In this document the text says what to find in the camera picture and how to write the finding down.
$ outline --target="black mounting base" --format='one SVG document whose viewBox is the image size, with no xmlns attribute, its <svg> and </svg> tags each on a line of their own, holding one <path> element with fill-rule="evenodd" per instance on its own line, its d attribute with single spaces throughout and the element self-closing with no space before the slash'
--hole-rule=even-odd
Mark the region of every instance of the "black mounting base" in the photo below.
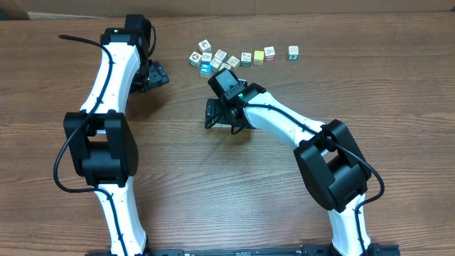
<svg viewBox="0 0 455 256">
<path fill-rule="evenodd" d="M 339 256 L 331 245 L 302 245 L 295 248 L 242 250 L 151 250 L 150 256 Z M 398 245 L 371 244 L 369 256 L 400 256 Z"/>
</svg>

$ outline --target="cube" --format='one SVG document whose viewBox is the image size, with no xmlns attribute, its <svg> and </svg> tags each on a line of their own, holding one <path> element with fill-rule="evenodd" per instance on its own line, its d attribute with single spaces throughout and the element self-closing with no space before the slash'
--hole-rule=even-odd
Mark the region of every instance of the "cube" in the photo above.
<svg viewBox="0 0 455 256">
<path fill-rule="evenodd" d="M 266 61 L 275 59 L 275 49 L 273 48 L 273 46 L 265 47 L 264 52 Z"/>
<path fill-rule="evenodd" d="M 228 54 L 225 51 L 220 49 L 220 50 L 217 50 L 214 58 L 219 58 L 222 62 L 225 63 L 226 60 L 228 60 Z"/>
<path fill-rule="evenodd" d="M 210 73 L 212 72 L 212 67 L 210 64 L 202 63 L 200 65 L 200 76 L 202 78 L 210 78 Z"/>
<path fill-rule="evenodd" d="M 242 53 L 242 57 L 240 57 L 240 65 L 242 67 L 251 66 L 251 53 Z"/>
<path fill-rule="evenodd" d="M 297 60 L 299 59 L 299 47 L 298 46 L 289 46 L 287 51 L 288 60 Z"/>
<path fill-rule="evenodd" d="M 202 54 L 202 63 L 206 63 L 210 65 L 212 61 L 212 53 L 203 53 Z"/>
<path fill-rule="evenodd" d="M 236 71 L 240 66 L 240 60 L 234 56 L 230 56 L 229 60 L 226 63 L 232 66 L 232 71 Z"/>
<path fill-rule="evenodd" d="M 221 64 L 220 70 L 222 70 L 223 68 L 226 68 L 228 70 L 232 70 L 232 66 L 229 65 L 229 64 L 226 64 L 226 63 Z"/>
<path fill-rule="evenodd" d="M 201 53 L 211 53 L 212 52 L 212 46 L 210 43 L 205 39 L 204 41 L 199 43 L 199 50 Z"/>
<path fill-rule="evenodd" d="M 197 68 L 199 67 L 199 65 L 201 63 L 201 60 L 202 60 L 202 55 L 197 52 L 193 52 L 190 56 L 190 64 Z"/>
<path fill-rule="evenodd" d="M 255 50 L 255 59 L 253 63 L 255 65 L 262 65 L 264 62 L 264 51 L 262 50 Z"/>
<path fill-rule="evenodd" d="M 213 58 L 212 61 L 210 62 L 210 66 L 212 67 L 213 72 L 218 72 L 221 66 L 221 63 L 223 63 L 219 58 Z"/>
</svg>

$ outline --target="white cube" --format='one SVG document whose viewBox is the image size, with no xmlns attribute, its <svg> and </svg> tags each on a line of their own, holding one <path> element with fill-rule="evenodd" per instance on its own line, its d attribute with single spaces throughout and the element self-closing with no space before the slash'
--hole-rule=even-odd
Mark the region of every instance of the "white cube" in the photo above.
<svg viewBox="0 0 455 256">
<path fill-rule="evenodd" d="M 225 51 L 220 49 L 220 50 L 217 50 L 214 58 L 219 58 L 222 62 L 225 63 L 226 60 L 228 60 L 228 54 Z"/>
<path fill-rule="evenodd" d="M 289 46 L 287 51 L 288 60 L 297 60 L 299 59 L 299 47 L 298 46 Z"/>
<path fill-rule="evenodd" d="M 274 60 L 275 59 L 275 49 L 273 46 L 264 47 L 265 60 Z"/>
<path fill-rule="evenodd" d="M 212 53 L 203 53 L 202 54 L 202 63 L 207 63 L 210 65 L 212 61 Z"/>
<path fill-rule="evenodd" d="M 202 78 L 210 78 L 210 74 L 212 73 L 212 67 L 210 64 L 202 63 L 200 65 L 200 76 Z"/>
<path fill-rule="evenodd" d="M 251 66 L 251 53 L 242 53 L 242 57 L 240 57 L 240 65 L 242 67 Z"/>
<path fill-rule="evenodd" d="M 201 62 L 202 55 L 197 52 L 193 52 L 190 56 L 190 64 L 198 68 Z"/>
<path fill-rule="evenodd" d="M 229 65 L 229 64 L 226 64 L 226 63 L 221 64 L 220 70 L 222 70 L 223 68 L 226 68 L 228 70 L 232 70 L 232 66 Z"/>
<path fill-rule="evenodd" d="M 210 66 L 212 67 L 213 72 L 218 72 L 221 66 L 221 63 L 223 63 L 219 58 L 213 58 L 212 62 L 210 62 Z"/>
<path fill-rule="evenodd" d="M 205 39 L 202 42 L 199 42 L 199 50 L 201 53 L 211 53 L 212 52 L 212 46 L 210 43 Z"/>
<path fill-rule="evenodd" d="M 236 71 L 240 66 L 240 60 L 234 56 L 230 56 L 229 60 L 226 63 L 232 66 L 232 71 Z"/>
</svg>

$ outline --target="cable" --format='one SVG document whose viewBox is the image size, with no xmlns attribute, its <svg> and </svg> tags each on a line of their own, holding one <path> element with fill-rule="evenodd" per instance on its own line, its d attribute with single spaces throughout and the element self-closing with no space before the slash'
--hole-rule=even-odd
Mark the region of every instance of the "cable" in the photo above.
<svg viewBox="0 0 455 256">
<path fill-rule="evenodd" d="M 354 209 L 354 212 L 355 212 L 355 224 L 357 225 L 358 239 L 360 241 L 360 245 L 362 246 L 363 255 L 366 255 L 366 249 L 365 249 L 365 245 L 363 244 L 362 232 L 360 230 L 360 221 L 359 221 L 358 215 L 360 213 L 360 207 L 366 205 L 367 203 L 371 203 L 373 201 L 376 201 L 377 199 L 379 199 L 384 194 L 384 190 L 385 190 L 384 181 L 382 180 L 382 178 L 379 175 L 379 173 L 369 163 L 367 163 L 366 161 L 361 159 L 359 156 L 355 155 L 353 152 L 347 150 L 346 148 L 344 148 L 340 144 L 334 142 L 332 139 L 329 139 L 329 138 L 327 138 L 325 136 L 321 136 L 321 134 L 319 134 L 318 132 L 312 130 L 311 128 L 309 128 L 305 124 L 302 124 L 299 120 L 295 119 L 290 114 L 288 114 L 287 112 L 285 112 L 284 110 L 282 110 L 282 109 L 280 109 L 278 107 L 275 107 L 275 106 L 272 106 L 272 105 L 248 104 L 248 103 L 244 104 L 242 107 L 243 108 L 246 108 L 246 107 L 262 107 L 262 108 L 267 108 L 269 110 L 275 110 L 275 111 L 279 112 L 280 114 L 284 115 L 285 117 L 287 117 L 288 119 L 290 119 L 291 121 L 293 121 L 295 124 L 299 125 L 302 129 L 312 133 L 314 136 L 316 136 L 318 138 L 324 139 L 326 142 L 329 142 L 330 144 L 332 144 L 338 150 L 340 150 L 340 151 L 342 151 L 342 152 L 344 152 L 346 154 L 349 154 L 350 156 L 355 158 L 357 161 L 359 161 L 359 163 L 364 165 L 364 167 L 366 169 L 371 171 L 371 173 L 376 177 L 376 179 L 379 182 L 380 191 L 379 191 L 379 193 L 376 196 L 373 196 L 372 198 L 369 198 L 369 199 L 364 200 L 361 203 L 359 203 Z"/>
<path fill-rule="evenodd" d="M 110 202 L 110 205 L 111 205 L 111 208 L 112 208 L 112 215 L 114 217 L 115 229 L 117 230 L 117 234 L 119 236 L 118 239 L 119 239 L 120 243 L 122 244 L 123 253 L 124 253 L 125 256 L 128 256 L 127 247 L 125 246 L 125 243 L 124 243 L 123 237 L 122 237 L 122 233 L 120 232 L 119 220 L 118 220 L 118 217 L 117 217 L 117 211 L 115 210 L 114 201 L 112 200 L 112 195 L 110 195 L 106 190 L 101 189 L 101 188 L 77 188 L 77 189 L 67 188 L 58 180 L 58 166 L 60 164 L 60 161 L 62 160 L 62 157 L 63 157 L 63 154 L 65 153 L 66 148 L 68 147 L 69 143 L 71 142 L 71 139 L 73 139 L 75 134 L 77 132 L 79 132 L 79 130 L 82 129 L 82 127 L 84 127 L 87 124 L 88 120 L 91 118 L 91 116 L 93 116 L 93 114 L 95 113 L 96 109 L 102 103 L 102 98 L 105 95 L 105 92 L 106 92 L 106 89 L 107 89 L 107 85 L 109 84 L 109 79 L 111 78 L 112 66 L 114 65 L 114 61 L 112 60 L 112 56 L 111 56 L 110 52 L 100 43 L 97 43 L 97 42 L 94 42 L 94 41 L 91 41 L 91 40 L 88 40 L 88 39 L 84 39 L 84 38 L 78 38 L 78 37 L 75 37 L 75 36 L 59 35 L 58 37 L 61 38 L 61 39 L 65 39 L 65 40 L 88 43 L 90 45 L 100 47 L 106 53 L 107 57 L 109 57 L 109 70 L 107 71 L 105 83 L 102 86 L 100 95 L 97 97 L 97 101 L 95 102 L 95 105 L 89 111 L 89 113 L 85 116 L 85 118 L 81 121 L 79 126 L 76 127 L 74 132 L 66 139 L 66 142 L 63 144 L 62 148 L 58 152 L 57 158 L 55 159 L 55 163 L 54 163 L 54 169 L 53 169 L 54 181 L 55 181 L 55 184 L 61 190 L 63 190 L 64 192 L 68 192 L 68 193 L 85 193 L 85 192 L 95 192 L 96 191 L 96 192 L 100 192 L 100 193 L 103 193 L 103 194 L 106 195 L 107 200 Z"/>
<path fill-rule="evenodd" d="M 156 45 L 156 30 L 155 30 L 155 27 L 153 25 L 151 25 L 150 23 L 150 26 L 151 26 L 151 29 L 154 31 L 154 44 L 151 45 L 151 48 L 150 48 L 150 51 L 149 51 L 149 58 L 152 54 L 154 54 L 154 51 L 155 51 L 155 45 Z"/>
</svg>

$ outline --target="wood grain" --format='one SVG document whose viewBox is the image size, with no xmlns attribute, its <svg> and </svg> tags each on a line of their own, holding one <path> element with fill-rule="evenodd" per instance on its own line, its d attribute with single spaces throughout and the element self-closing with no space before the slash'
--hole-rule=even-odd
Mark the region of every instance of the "wood grain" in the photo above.
<svg viewBox="0 0 455 256">
<path fill-rule="evenodd" d="M 153 18 L 171 82 L 132 95 L 127 119 L 139 147 L 135 195 L 153 248 L 228 249 L 330 243 L 327 213 L 305 189 L 292 153 L 260 131 L 204 129 L 214 97 L 188 64 L 208 39 L 230 55 L 274 46 L 277 59 L 239 68 L 312 119 L 344 121 L 385 180 L 366 207 L 374 242 L 403 255 L 455 254 L 455 15 L 338 14 Z M 52 180 L 62 121 L 95 79 L 98 40 L 123 19 L 0 22 L 0 255 L 83 255 L 107 250 L 92 194 Z M 290 45 L 300 47 L 286 61 Z M 69 155 L 62 182 L 83 187 Z M 369 182 L 368 195 L 378 191 Z"/>
</svg>

